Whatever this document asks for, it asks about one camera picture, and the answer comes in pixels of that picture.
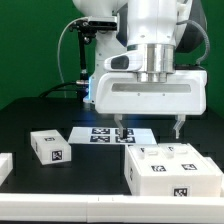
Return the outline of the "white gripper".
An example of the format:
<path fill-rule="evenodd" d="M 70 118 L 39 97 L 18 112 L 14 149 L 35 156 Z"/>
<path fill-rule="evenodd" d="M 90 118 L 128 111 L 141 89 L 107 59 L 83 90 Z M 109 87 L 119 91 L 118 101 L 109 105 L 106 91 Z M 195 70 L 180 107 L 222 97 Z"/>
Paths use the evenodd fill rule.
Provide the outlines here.
<path fill-rule="evenodd" d="M 165 83 L 141 83 L 135 73 L 104 74 L 98 83 L 95 108 L 101 114 L 115 114 L 121 139 L 128 132 L 121 114 L 177 115 L 175 137 L 186 121 L 185 115 L 200 115 L 206 108 L 205 70 L 177 70 Z"/>

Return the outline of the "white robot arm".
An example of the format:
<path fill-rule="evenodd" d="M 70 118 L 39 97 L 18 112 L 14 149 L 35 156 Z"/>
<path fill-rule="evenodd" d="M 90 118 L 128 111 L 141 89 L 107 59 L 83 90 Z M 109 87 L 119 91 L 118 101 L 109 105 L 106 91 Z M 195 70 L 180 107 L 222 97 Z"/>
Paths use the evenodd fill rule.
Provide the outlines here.
<path fill-rule="evenodd" d="M 188 115 L 206 108 L 200 60 L 175 65 L 174 54 L 209 41 L 200 0 L 72 0 L 96 32 L 95 71 L 84 101 L 120 123 L 126 114 Z"/>

